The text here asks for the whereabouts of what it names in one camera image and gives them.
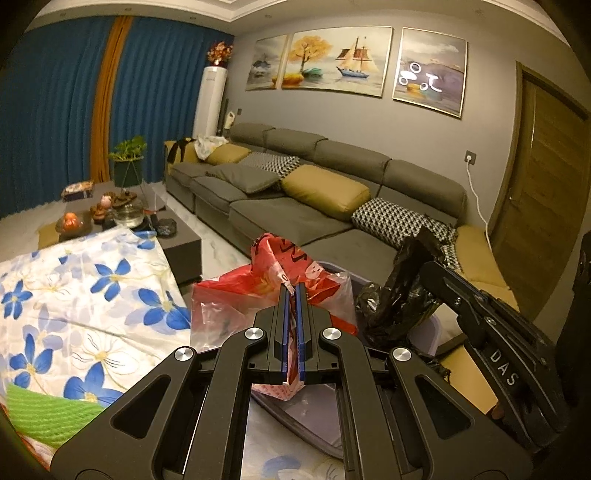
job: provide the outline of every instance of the glass bowl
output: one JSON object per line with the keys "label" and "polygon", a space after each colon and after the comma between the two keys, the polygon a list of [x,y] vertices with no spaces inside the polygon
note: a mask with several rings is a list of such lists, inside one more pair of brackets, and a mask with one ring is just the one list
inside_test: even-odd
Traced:
{"label": "glass bowl", "polygon": [[137,197],[122,206],[113,207],[115,223],[127,228],[141,225],[144,216],[144,204]]}

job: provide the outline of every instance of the gray pillow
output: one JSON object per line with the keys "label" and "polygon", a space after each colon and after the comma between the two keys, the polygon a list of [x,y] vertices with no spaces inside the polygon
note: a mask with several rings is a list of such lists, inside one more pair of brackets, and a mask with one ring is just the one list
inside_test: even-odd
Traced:
{"label": "gray pillow", "polygon": [[262,192],[280,180],[277,173],[239,163],[216,165],[206,175],[224,180],[247,195]]}

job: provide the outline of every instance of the blue curtain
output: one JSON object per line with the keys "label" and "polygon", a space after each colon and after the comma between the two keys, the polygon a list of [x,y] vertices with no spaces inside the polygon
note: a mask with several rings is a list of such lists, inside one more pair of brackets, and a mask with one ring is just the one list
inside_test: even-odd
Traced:
{"label": "blue curtain", "polygon": [[0,72],[0,217],[89,177],[96,80],[115,17],[25,33]]}
{"label": "blue curtain", "polygon": [[210,28],[138,17],[131,26],[115,80],[109,149],[135,135],[148,143],[146,181],[164,173],[165,140],[191,136],[206,53],[233,37]]}

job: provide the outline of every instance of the picture frame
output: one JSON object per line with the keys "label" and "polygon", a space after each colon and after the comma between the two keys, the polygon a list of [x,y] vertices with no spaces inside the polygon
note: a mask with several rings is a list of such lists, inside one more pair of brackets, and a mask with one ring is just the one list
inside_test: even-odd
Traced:
{"label": "picture frame", "polygon": [[281,88],[327,90],[381,98],[392,27],[331,27],[293,34]]}
{"label": "picture frame", "polygon": [[404,27],[392,98],[461,119],[467,63],[465,39]]}
{"label": "picture frame", "polygon": [[255,42],[254,53],[246,90],[274,90],[281,65],[285,57],[285,49],[289,35],[261,38]]}

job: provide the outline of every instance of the white power cable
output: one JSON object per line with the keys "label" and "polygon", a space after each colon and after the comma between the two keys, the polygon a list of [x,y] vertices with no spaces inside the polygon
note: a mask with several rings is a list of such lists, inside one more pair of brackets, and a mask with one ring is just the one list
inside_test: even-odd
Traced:
{"label": "white power cable", "polygon": [[490,248],[491,252],[492,252],[491,239],[488,237],[488,222],[486,220],[484,220],[484,217],[482,216],[482,212],[480,211],[480,199],[478,198],[478,195],[476,194],[476,190],[474,190],[474,185],[472,184],[472,175],[470,175],[470,162],[466,162],[466,172],[468,174],[468,181],[470,182],[470,189],[471,189],[472,193],[474,194],[474,197],[476,197],[476,209],[478,210],[478,215],[480,216],[480,218],[484,222],[484,226],[485,226],[484,233],[486,235],[486,243],[488,243],[488,248]]}

